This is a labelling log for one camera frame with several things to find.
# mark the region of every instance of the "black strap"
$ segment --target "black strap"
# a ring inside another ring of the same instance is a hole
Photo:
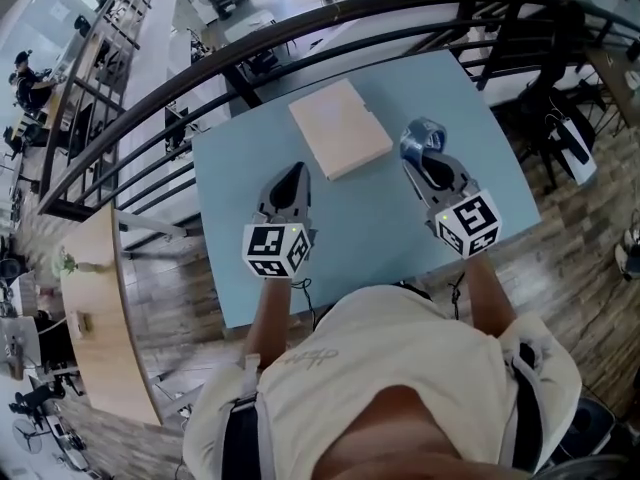
[[[222,452],[224,480],[260,480],[256,395],[236,400],[229,413]]]
[[[535,353],[529,345],[520,344],[520,358],[533,369]],[[542,453],[543,432],[540,406],[529,379],[517,368],[513,370],[518,383],[516,397],[518,425],[512,465],[516,469],[533,473]]]

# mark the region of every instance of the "railing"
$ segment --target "railing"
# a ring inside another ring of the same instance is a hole
[[[77,22],[76,28],[85,40],[66,74],[67,83],[47,141],[42,173],[47,186],[58,146],[67,150],[66,167],[69,167],[75,154],[87,147],[96,127],[107,128],[110,122],[125,113],[126,82],[134,50],[140,49],[137,39],[140,25],[151,9],[150,1],[107,0],[93,24]],[[101,68],[96,74],[98,65]],[[69,121],[69,130],[63,130],[65,120]],[[94,166],[98,176],[103,166],[104,152]],[[86,176],[87,173],[83,172],[81,190],[86,185]],[[65,192],[62,200],[66,201],[67,197]]]
[[[49,179],[43,179],[41,183],[39,211],[59,215],[68,219],[86,219],[100,207],[110,201],[116,200],[118,195],[122,194],[135,183],[144,179],[177,156],[191,150],[191,143],[185,142],[178,149],[159,158],[129,178],[126,182],[111,190],[104,197],[101,195],[96,197],[96,194],[99,193],[101,186],[105,182],[117,177],[118,173],[125,166],[159,144],[166,137],[170,137],[189,123],[235,99],[243,99],[251,108],[259,106],[263,104],[263,101],[256,92],[257,89],[266,87],[271,82],[280,80],[287,75],[301,72],[301,70],[309,66],[330,59],[341,58],[348,53],[364,48],[405,38],[419,37],[421,39],[418,48],[403,51],[399,55],[376,60],[372,63],[355,67],[351,66],[342,72],[333,72],[331,76],[345,74],[355,69],[365,67],[366,65],[386,62],[408,55],[419,55],[434,50],[450,50],[456,56],[459,56],[460,53],[465,50],[478,48],[491,48],[491,53],[485,58],[461,62],[461,65],[468,70],[474,67],[482,68],[480,74],[470,74],[471,79],[476,82],[480,90],[484,87],[487,80],[491,78],[540,69],[542,63],[550,55],[552,43],[551,34],[555,23],[553,17],[556,13],[564,10],[570,2],[572,2],[571,5],[573,6],[579,6],[588,19],[587,25],[581,30],[575,31],[576,35],[567,38],[569,43],[574,45],[571,51],[568,52],[570,64],[583,62],[584,49],[587,47],[626,48],[628,40],[637,37],[640,33],[640,27],[635,24],[589,3],[574,0],[347,0],[295,16],[286,21],[255,31],[249,36],[231,43],[193,64],[139,101],[91,142],[66,168],[62,176],[51,186]],[[289,41],[318,30],[352,20],[382,15],[388,12],[426,8],[443,4],[457,5],[458,13],[455,19],[409,28],[400,28],[402,23],[398,23],[398,29],[396,30],[321,50],[313,55],[277,67],[273,71],[265,75],[256,76],[251,80],[243,76],[237,68],[237,66],[243,62],[252,59],[265,50],[275,48],[279,45],[285,45]],[[544,12],[542,12],[542,14],[538,12],[528,17],[523,17],[520,15],[522,14],[521,11],[527,6],[539,6]],[[443,33],[448,33],[451,37],[459,37],[461,32],[466,33],[472,27],[489,26],[498,30],[495,39],[464,44],[450,43],[446,38],[442,39]],[[510,35],[508,32],[514,30],[518,31],[517,37]],[[111,168],[102,172],[89,187],[85,188],[83,185],[78,196],[72,201],[64,198],[65,193],[67,193],[70,187],[74,184],[77,186],[78,180],[83,179],[86,170],[96,161],[99,161],[105,151],[116,147],[118,142],[128,133],[136,129],[149,119],[149,117],[166,107],[178,97],[220,74],[226,77],[229,85],[233,87],[232,90],[209,101],[200,108],[193,110],[187,116],[182,117],[166,129],[149,138],[144,144],[137,147],[127,156],[120,158]],[[52,146],[55,145],[55,141],[50,141],[50,143]],[[156,181],[130,199],[120,201],[118,209],[130,208],[134,203],[151,195],[161,187],[165,187],[178,176],[191,169],[193,169],[193,163]],[[159,195],[155,199],[148,201],[133,213],[143,213],[194,183],[195,179],[189,180]]]

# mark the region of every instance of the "beige box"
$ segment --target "beige box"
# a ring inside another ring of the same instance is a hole
[[[346,78],[294,101],[289,110],[330,180],[393,147],[387,132]]]

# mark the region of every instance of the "blue table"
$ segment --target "blue table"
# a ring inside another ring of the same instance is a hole
[[[348,78],[387,130],[394,149],[336,181],[324,177],[288,108],[335,79],[270,101],[194,139],[209,261],[228,327],[253,321],[262,286],[241,258],[244,225],[251,222],[264,184],[298,160],[311,173],[309,215],[318,235],[297,279],[312,279],[314,306],[459,259],[424,225],[425,207],[399,160],[400,135],[416,117],[446,127],[445,153],[489,189],[502,214],[503,240],[540,221],[507,139],[451,54],[395,60],[354,71]],[[292,311],[306,309],[303,294],[294,290]]]

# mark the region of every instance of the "white t-shirt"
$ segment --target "white t-shirt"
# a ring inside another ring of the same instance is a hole
[[[433,303],[404,288],[375,286],[352,293],[260,378],[276,478],[311,478],[333,441],[379,391],[395,385],[418,393],[463,459],[498,463],[517,394],[503,353],[517,353],[521,341],[538,351],[547,424],[542,465],[571,424],[581,380],[540,318],[524,314],[496,339],[443,319]],[[195,405],[183,451],[198,480],[215,478],[216,418],[226,402],[241,395],[243,375],[236,364],[220,367]]]

